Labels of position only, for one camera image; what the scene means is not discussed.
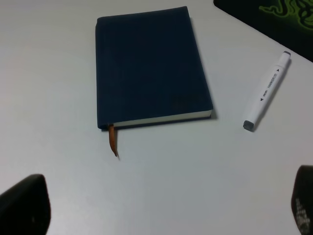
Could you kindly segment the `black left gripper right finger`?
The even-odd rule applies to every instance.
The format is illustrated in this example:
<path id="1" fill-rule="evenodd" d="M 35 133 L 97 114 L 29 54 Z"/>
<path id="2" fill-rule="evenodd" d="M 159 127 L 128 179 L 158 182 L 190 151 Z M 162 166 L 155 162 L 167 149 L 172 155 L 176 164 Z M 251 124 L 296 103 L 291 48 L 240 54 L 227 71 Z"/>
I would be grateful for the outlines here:
<path id="1" fill-rule="evenodd" d="M 291 197 L 291 210 L 301 235 L 313 234 L 313 166 L 299 167 Z"/>

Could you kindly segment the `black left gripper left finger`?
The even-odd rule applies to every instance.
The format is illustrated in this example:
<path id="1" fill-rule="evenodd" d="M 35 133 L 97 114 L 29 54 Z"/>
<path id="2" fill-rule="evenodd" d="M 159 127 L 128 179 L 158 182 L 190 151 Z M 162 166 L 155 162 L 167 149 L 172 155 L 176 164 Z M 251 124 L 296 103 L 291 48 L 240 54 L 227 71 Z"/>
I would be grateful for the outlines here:
<path id="1" fill-rule="evenodd" d="M 45 235 L 51 207 L 45 177 L 32 174 L 0 195 L 2 235 Z"/>

